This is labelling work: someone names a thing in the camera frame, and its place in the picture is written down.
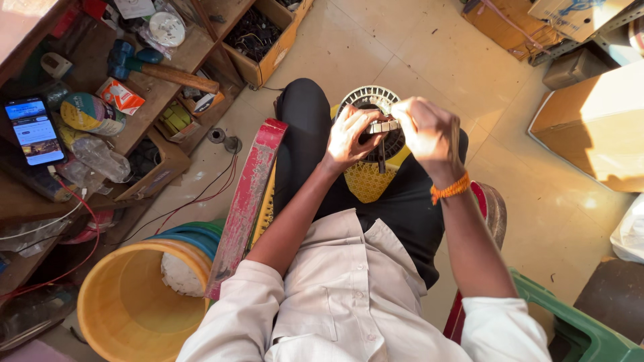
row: hand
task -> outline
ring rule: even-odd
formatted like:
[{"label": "hand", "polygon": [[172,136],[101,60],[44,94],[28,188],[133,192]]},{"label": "hand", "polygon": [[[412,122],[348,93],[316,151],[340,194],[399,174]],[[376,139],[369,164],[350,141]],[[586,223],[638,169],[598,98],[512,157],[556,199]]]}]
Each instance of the hand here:
[{"label": "hand", "polygon": [[412,97],[392,106],[407,147],[438,189],[456,182],[465,169],[459,160],[458,116],[421,98]]},{"label": "hand", "polygon": [[369,123],[384,120],[384,115],[378,110],[359,110],[351,105],[345,106],[331,128],[328,138],[327,152],[322,158],[322,166],[339,176],[346,169],[367,156],[386,133],[375,135],[364,144],[358,143],[358,137]]}]

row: blue hammer head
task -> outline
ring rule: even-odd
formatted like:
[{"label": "blue hammer head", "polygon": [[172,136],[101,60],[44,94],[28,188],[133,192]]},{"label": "blue hammer head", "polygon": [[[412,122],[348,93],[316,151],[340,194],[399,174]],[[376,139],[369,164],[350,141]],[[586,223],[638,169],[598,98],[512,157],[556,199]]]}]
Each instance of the blue hammer head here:
[{"label": "blue hammer head", "polygon": [[130,69],[126,61],[134,56],[134,46],[122,39],[114,41],[114,46],[109,51],[108,75],[120,81],[128,78]]}]

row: orange thread bracelet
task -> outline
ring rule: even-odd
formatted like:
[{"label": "orange thread bracelet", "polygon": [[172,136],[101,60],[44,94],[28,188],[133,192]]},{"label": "orange thread bracelet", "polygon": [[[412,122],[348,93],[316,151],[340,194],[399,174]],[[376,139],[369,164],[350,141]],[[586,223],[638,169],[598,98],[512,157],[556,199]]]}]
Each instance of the orange thread bracelet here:
[{"label": "orange thread bracelet", "polygon": [[469,187],[469,174],[465,171],[465,175],[461,177],[458,181],[454,182],[452,185],[448,186],[446,189],[439,190],[436,186],[432,185],[431,192],[431,203],[436,205],[440,198],[446,198],[454,195],[459,195],[468,190]]}]

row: red wire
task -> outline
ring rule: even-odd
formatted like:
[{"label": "red wire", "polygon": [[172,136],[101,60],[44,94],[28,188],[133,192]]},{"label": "red wire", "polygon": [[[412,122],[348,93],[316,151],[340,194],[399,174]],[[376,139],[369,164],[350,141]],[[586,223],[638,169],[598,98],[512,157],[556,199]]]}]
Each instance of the red wire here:
[{"label": "red wire", "polygon": [[238,156],[237,156],[237,155],[235,155],[234,157],[235,157],[235,159],[234,159],[234,161],[233,161],[234,163],[233,163],[233,165],[232,165],[231,173],[228,175],[228,180],[226,180],[226,182],[223,184],[222,188],[221,188],[221,189],[219,189],[219,191],[217,191],[217,193],[216,193],[216,194],[214,194],[213,196],[208,196],[208,197],[202,198],[202,199],[200,199],[200,200],[194,200],[194,201],[191,201],[191,202],[189,202],[189,203],[187,203],[187,204],[183,205],[182,207],[179,207],[177,210],[175,210],[173,213],[171,213],[171,214],[170,214],[170,215],[169,215],[169,216],[168,216],[168,217],[163,221],[163,223],[161,224],[161,226],[159,226],[159,228],[155,231],[155,235],[156,235],[156,234],[158,234],[158,233],[159,233],[159,231],[161,231],[161,228],[163,228],[163,225],[165,225],[165,224],[166,224],[166,222],[167,222],[168,220],[170,220],[170,218],[171,218],[172,216],[174,216],[177,212],[179,212],[179,210],[183,209],[184,207],[186,207],[186,206],[188,206],[188,205],[196,204],[196,203],[198,203],[198,202],[204,202],[204,201],[212,200],[215,196],[217,196],[217,195],[219,195],[220,193],[222,193],[222,192],[226,191],[226,189],[227,189],[228,187],[230,187],[230,185],[232,185],[232,183],[234,182],[235,175],[236,175],[236,169],[237,169],[237,157],[238,157]]},{"label": "red wire", "polygon": [[47,281],[46,283],[40,283],[40,284],[32,285],[30,287],[17,288],[16,290],[14,290],[12,292],[9,292],[7,294],[1,295],[0,300],[7,299],[7,298],[13,298],[13,297],[19,296],[21,294],[34,291],[34,290],[36,290],[36,289],[38,289],[40,287],[44,287],[45,285],[51,284],[51,283],[61,279],[64,276],[69,275],[71,272],[73,272],[76,269],[78,269],[79,267],[81,267],[81,265],[85,264],[85,262],[88,261],[89,258],[92,255],[94,255],[94,252],[96,251],[96,248],[99,246],[99,236],[100,236],[99,221],[96,218],[96,215],[94,214],[94,211],[92,211],[92,209],[87,204],[87,202],[85,202],[85,200],[83,200],[79,195],[76,195],[72,190],[70,190],[70,188],[67,187],[65,185],[65,183],[60,178],[58,178],[57,181],[62,186],[63,189],[67,190],[67,192],[71,193],[75,198],[79,199],[79,201],[82,202],[83,205],[85,205],[87,210],[90,212],[91,216],[94,218],[94,223],[96,223],[96,243],[94,244],[94,249],[91,250],[91,253],[89,255],[87,255],[87,258],[85,258],[85,260],[83,260],[80,264],[76,265],[74,268],[72,268],[70,271],[64,273],[63,275],[61,275],[61,276],[59,276],[57,278],[54,278],[54,279],[52,279],[50,281]]}]

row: knee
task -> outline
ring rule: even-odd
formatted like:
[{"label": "knee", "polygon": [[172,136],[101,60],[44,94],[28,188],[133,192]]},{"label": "knee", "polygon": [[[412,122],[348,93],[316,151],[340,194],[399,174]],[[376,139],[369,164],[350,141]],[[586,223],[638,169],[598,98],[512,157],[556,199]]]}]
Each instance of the knee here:
[{"label": "knee", "polygon": [[299,78],[289,83],[286,86],[287,91],[294,93],[322,93],[322,88],[309,78]]},{"label": "knee", "polygon": [[468,134],[461,128],[459,130],[459,159],[465,164],[465,157],[468,153],[469,137]]}]

